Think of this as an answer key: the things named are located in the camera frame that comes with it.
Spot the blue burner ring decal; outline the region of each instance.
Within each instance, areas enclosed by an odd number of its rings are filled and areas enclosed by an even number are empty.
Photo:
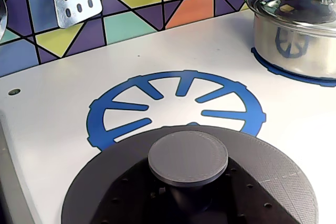
[[[107,91],[100,98],[94,100],[90,105],[90,111],[87,117],[87,131],[89,134],[88,141],[94,147],[104,150],[115,143],[117,137],[123,136],[141,127],[144,127],[152,120],[150,118],[143,118],[135,122],[116,127],[111,130],[106,130],[103,117],[106,109],[113,110],[131,110],[131,111],[146,111],[149,106],[144,104],[135,104],[127,102],[115,102],[113,99],[125,91],[126,89],[136,86],[149,97],[154,100],[160,100],[164,96],[154,87],[149,81],[180,77],[180,82],[176,90],[176,96],[184,97],[187,95],[193,80],[202,79],[218,83],[223,87],[213,92],[205,94],[195,99],[198,103],[205,103],[207,101],[222,97],[226,94],[236,93],[243,101],[246,112],[237,111],[220,111],[220,110],[203,110],[201,115],[215,118],[244,120],[244,126],[241,132],[256,136],[262,124],[266,121],[266,115],[256,99],[256,97],[247,90],[246,86],[239,82],[234,82],[221,76],[216,76],[209,73],[201,73],[193,70],[184,71],[169,71],[147,74],[146,76],[133,77],[114,88]],[[191,122],[189,125],[198,125],[197,122]]]

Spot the white countertop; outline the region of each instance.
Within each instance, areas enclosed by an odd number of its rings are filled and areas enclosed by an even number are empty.
[[[0,122],[20,185],[36,224],[60,224],[64,196],[78,172],[100,150],[88,142],[89,105],[129,78],[162,71],[197,70],[240,82],[257,98],[266,122],[257,137],[287,154],[309,178],[319,223],[334,219],[333,165],[336,89],[267,71],[251,54],[253,14],[230,14],[84,52],[0,78]],[[165,125],[198,122],[240,130],[244,121],[209,118],[201,111],[245,111],[234,93],[207,103],[195,97],[218,88],[193,83],[175,96],[179,78],[154,80],[164,95],[149,100],[127,90],[118,101],[149,104],[147,111],[107,111],[106,129],[150,117],[152,123],[116,139]],[[15,96],[8,91],[20,88]]]

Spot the knob cap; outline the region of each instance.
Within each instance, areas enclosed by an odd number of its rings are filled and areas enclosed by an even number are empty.
[[[199,131],[180,131],[156,141],[148,154],[152,173],[175,187],[204,186],[228,165],[228,151],[217,138]]]

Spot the colorful tile backsplash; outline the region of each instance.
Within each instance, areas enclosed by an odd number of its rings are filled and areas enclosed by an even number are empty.
[[[245,9],[244,0],[102,0],[101,14],[57,26],[53,0],[5,0],[0,77],[79,52]]]

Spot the stainless steel pot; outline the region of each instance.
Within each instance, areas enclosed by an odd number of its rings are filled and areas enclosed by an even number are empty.
[[[302,76],[336,80],[336,0],[246,0],[262,58]]]

